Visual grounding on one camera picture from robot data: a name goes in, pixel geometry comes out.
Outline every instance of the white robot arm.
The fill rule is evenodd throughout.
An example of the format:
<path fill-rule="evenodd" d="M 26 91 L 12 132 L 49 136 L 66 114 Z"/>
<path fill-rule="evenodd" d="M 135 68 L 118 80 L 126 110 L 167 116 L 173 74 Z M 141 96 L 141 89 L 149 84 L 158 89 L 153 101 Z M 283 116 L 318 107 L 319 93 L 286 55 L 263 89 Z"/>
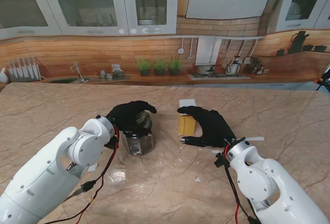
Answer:
<path fill-rule="evenodd" d="M 62 130 L 14 175 L 0 198 L 0 222 L 38 223 L 65 201 L 114 133 L 111 122 L 100 115 L 80 130 Z M 71 161 L 67 168 L 61 164 L 63 156 Z"/>
<path fill-rule="evenodd" d="M 262 224 L 329 224 L 315 202 L 273 159 L 262 158 L 246 140 L 234 143 L 226 153 L 237 172 L 242 193 L 251 201 Z M 279 198 L 269 198 L 279 190 Z"/>

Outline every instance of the white tag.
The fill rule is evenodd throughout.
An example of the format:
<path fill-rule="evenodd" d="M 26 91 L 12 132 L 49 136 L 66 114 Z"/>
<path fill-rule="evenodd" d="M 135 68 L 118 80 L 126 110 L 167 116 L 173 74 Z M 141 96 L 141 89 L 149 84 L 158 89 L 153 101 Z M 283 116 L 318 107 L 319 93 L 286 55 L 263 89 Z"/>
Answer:
<path fill-rule="evenodd" d="M 245 138 L 246 141 L 264 141 L 265 138 L 263 136 L 258 136 L 258 137 L 248 137 Z"/>

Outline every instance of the kettle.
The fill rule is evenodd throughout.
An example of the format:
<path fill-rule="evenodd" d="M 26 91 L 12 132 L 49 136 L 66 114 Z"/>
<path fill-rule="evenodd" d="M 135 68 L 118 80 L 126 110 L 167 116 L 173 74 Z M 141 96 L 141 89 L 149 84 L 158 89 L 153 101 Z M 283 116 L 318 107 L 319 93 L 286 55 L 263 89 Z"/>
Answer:
<path fill-rule="evenodd" d="M 239 73 L 239 70 L 241 69 L 240 63 L 237 61 L 234 61 L 232 64 L 227 64 L 226 69 L 225 69 L 225 74 L 226 75 L 236 75 Z"/>
<path fill-rule="evenodd" d="M 298 53 L 301 51 L 303 44 L 305 42 L 305 39 L 309 36 L 309 35 L 305 35 L 306 31 L 299 31 L 298 33 L 294 34 L 291 37 L 291 48 L 288 50 L 289 54 L 292 53 Z"/>

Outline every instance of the small debris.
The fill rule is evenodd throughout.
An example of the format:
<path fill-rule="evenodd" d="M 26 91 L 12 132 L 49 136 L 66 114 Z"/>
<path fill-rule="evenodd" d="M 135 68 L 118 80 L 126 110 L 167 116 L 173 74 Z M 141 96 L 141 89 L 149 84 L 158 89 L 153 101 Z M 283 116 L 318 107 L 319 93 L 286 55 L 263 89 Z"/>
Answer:
<path fill-rule="evenodd" d="M 98 163 L 96 162 L 94 165 L 91 165 L 89 168 L 88 168 L 88 171 L 95 171 L 96 167 L 98 166 Z"/>

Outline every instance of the bottle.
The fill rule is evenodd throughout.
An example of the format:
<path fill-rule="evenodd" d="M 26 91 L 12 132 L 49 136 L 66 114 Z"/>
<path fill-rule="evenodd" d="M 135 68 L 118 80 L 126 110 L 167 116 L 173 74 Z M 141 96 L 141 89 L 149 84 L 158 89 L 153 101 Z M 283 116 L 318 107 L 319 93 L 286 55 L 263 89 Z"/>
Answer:
<path fill-rule="evenodd" d="M 263 67 L 260 68 L 260 70 L 257 72 L 257 75 L 261 75 L 263 73 Z"/>
<path fill-rule="evenodd" d="M 2 71 L 0 72 L 0 82 L 7 84 L 8 83 L 8 77 L 5 74 L 6 68 L 2 68 Z"/>

